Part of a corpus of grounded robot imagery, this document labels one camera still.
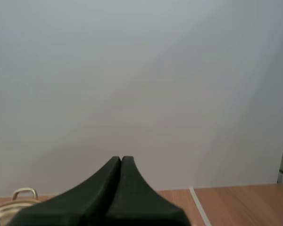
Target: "metal handle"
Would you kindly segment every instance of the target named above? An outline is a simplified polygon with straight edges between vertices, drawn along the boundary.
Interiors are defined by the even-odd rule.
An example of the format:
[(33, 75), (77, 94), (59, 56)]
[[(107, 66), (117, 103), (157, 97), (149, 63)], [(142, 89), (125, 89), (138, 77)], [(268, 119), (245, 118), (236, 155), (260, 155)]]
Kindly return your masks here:
[(33, 193), (33, 199), (38, 200), (38, 194), (37, 194), (36, 190), (34, 190), (33, 188), (30, 188), (30, 187), (24, 187), (24, 188), (20, 188), (20, 189), (15, 190), (11, 200), (17, 199), (18, 195), (20, 193), (24, 193), (24, 192), (31, 192), (31, 193)]

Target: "gold pot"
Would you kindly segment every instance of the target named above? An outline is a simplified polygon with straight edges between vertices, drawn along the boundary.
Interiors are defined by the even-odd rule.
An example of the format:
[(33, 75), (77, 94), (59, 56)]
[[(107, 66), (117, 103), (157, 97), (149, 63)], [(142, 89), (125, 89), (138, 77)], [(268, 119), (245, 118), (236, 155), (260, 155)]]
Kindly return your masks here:
[[(32, 192), (32, 199), (17, 199), (20, 193)], [(33, 188), (25, 187), (14, 191), (11, 201), (0, 204), (0, 226), (5, 226), (21, 209), (40, 203), (38, 194)]]

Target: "white tape strip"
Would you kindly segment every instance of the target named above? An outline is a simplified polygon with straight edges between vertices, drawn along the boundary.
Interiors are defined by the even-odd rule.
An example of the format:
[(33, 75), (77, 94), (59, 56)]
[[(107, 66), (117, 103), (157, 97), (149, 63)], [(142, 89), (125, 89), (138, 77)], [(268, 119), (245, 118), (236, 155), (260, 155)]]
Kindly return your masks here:
[(207, 217), (205, 211), (202, 208), (201, 203), (199, 202), (199, 199), (198, 199), (198, 197), (197, 197), (193, 187), (190, 187), (190, 193), (191, 193), (191, 195), (192, 195), (192, 197), (194, 199), (194, 202), (195, 202), (195, 204), (196, 204), (196, 206), (197, 206), (197, 208), (199, 210), (199, 213), (200, 213), (200, 215), (201, 215), (201, 217), (203, 219), (204, 224), (206, 226), (212, 226), (210, 221), (208, 220), (208, 217)]

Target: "white wall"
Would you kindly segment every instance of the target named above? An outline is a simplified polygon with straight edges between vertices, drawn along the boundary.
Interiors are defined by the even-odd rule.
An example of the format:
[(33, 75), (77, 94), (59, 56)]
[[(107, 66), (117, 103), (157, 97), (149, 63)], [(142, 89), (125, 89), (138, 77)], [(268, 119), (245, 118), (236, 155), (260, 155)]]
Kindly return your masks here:
[(155, 189), (276, 182), (282, 40), (283, 0), (0, 0), (0, 196), (113, 155)]

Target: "wooden surface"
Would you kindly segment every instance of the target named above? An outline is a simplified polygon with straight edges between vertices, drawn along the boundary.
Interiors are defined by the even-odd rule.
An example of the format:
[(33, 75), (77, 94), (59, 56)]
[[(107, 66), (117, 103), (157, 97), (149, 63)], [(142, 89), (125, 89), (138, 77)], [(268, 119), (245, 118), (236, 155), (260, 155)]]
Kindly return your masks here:
[(185, 211), (185, 214), (189, 218), (192, 226), (205, 226), (202, 217), (196, 207), (196, 204), (188, 189), (185, 190), (173, 190), (173, 191), (159, 191), (162, 197), (169, 202), (179, 206)]
[(212, 226), (283, 226), (283, 185), (195, 189)]

